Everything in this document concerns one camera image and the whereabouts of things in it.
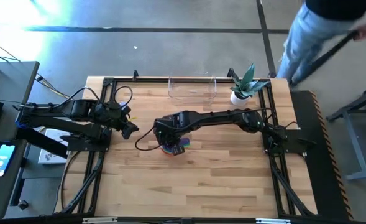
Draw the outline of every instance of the succulent plant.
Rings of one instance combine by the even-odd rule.
[[[237,93],[237,95],[239,95],[241,98],[253,96],[256,92],[268,84],[268,82],[259,82],[258,80],[253,81],[254,75],[254,64],[249,67],[241,80],[239,80],[239,77],[236,74],[233,74],[232,79],[235,83],[235,86],[231,87],[231,90]]]

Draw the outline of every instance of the clear plastic container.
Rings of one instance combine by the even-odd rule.
[[[173,105],[210,105],[216,97],[216,78],[169,76],[168,93]]]

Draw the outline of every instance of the green leaf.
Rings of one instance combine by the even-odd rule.
[[[241,93],[243,96],[247,97],[247,96],[253,96],[254,92],[253,91],[245,91]]]
[[[240,87],[240,89],[241,89],[242,91],[249,91],[249,90],[250,90],[249,83],[246,83],[246,85],[242,85],[242,86]]]
[[[236,92],[236,93],[240,93],[240,89],[237,86],[231,87],[230,90],[232,90],[233,92]]]
[[[240,88],[240,81],[239,78],[232,77],[232,80],[234,81],[235,85],[237,85]]]
[[[257,92],[257,91],[261,90],[267,84],[268,84],[268,81],[267,82],[258,82],[250,90],[253,92]]]
[[[253,81],[253,77],[255,75],[255,65],[252,63],[251,66],[246,71],[244,77],[242,78],[241,85],[246,85],[246,83],[250,83]]]
[[[236,78],[236,79],[238,79],[238,80],[239,80],[239,77],[238,77],[238,75],[235,73],[234,69],[232,69],[232,68],[230,68],[230,69],[233,71],[233,73],[231,74],[231,75],[232,75],[232,78]]]
[[[254,81],[248,83],[249,84],[249,89],[251,90],[257,83],[258,83],[258,80],[254,80]]]

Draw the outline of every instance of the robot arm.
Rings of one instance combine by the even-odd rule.
[[[153,132],[157,137],[159,145],[171,150],[173,155],[178,155],[185,151],[184,147],[180,145],[180,138],[184,134],[203,126],[221,124],[236,124],[248,133],[256,133],[258,131],[267,133],[273,138],[273,142],[286,141],[285,127],[264,123],[257,110],[248,108],[215,113],[182,111],[155,119]]]
[[[16,124],[20,128],[37,128],[45,126],[70,133],[82,135],[88,139],[100,139],[104,127],[122,131],[122,136],[128,139],[132,132],[139,128],[127,120],[126,116],[131,109],[126,105],[108,102],[100,103],[98,100],[69,100],[60,105],[37,105],[29,103],[20,106]],[[90,122],[78,124],[58,118],[69,118],[77,122]]]

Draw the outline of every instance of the jeans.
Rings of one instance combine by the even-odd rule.
[[[285,52],[277,78],[286,78],[292,85],[303,81],[306,78],[303,74],[322,50],[323,43],[336,35],[344,34],[353,23],[325,19],[311,12],[306,4],[303,4],[284,43]]]

